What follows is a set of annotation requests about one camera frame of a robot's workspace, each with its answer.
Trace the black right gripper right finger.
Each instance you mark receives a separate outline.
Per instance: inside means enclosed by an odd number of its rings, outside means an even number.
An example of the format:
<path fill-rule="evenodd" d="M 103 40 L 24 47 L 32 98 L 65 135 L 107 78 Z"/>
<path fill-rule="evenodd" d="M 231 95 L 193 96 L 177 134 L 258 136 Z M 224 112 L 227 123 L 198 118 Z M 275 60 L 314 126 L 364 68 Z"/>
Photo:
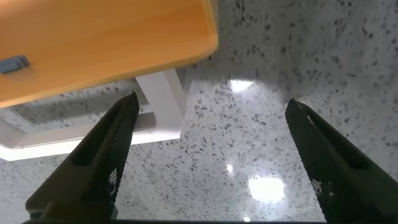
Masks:
<path fill-rule="evenodd" d="M 309 106 L 285 118 L 328 223 L 397 223 L 397 181 Z"/>

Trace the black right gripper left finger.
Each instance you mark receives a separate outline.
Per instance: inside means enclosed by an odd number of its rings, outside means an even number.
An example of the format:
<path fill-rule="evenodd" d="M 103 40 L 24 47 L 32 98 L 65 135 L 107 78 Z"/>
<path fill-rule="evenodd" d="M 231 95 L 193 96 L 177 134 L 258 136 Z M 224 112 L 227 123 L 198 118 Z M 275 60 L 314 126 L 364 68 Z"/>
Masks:
<path fill-rule="evenodd" d="M 30 219 L 115 219 L 138 113 L 136 93 L 118 100 L 26 201 Z"/>

